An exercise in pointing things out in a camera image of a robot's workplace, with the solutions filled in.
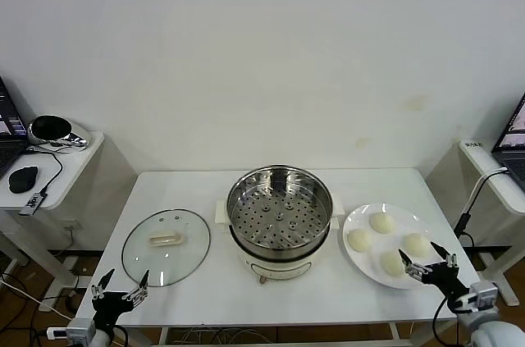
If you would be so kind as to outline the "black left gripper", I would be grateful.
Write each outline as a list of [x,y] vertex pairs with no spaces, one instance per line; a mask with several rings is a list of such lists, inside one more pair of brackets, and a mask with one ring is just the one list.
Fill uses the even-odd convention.
[[112,330],[120,315],[131,312],[134,302],[143,302],[148,296],[147,270],[138,286],[131,292],[105,291],[115,269],[106,273],[96,285],[91,285],[94,325],[98,330]]

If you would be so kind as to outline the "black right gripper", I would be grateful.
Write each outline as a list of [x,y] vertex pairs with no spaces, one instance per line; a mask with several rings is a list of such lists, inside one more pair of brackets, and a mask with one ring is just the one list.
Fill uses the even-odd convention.
[[404,251],[398,250],[405,273],[416,281],[437,287],[448,301],[455,301],[466,295],[468,287],[458,278],[459,267],[456,254],[449,253],[446,248],[433,241],[431,241],[431,246],[441,260],[426,266],[414,263]]

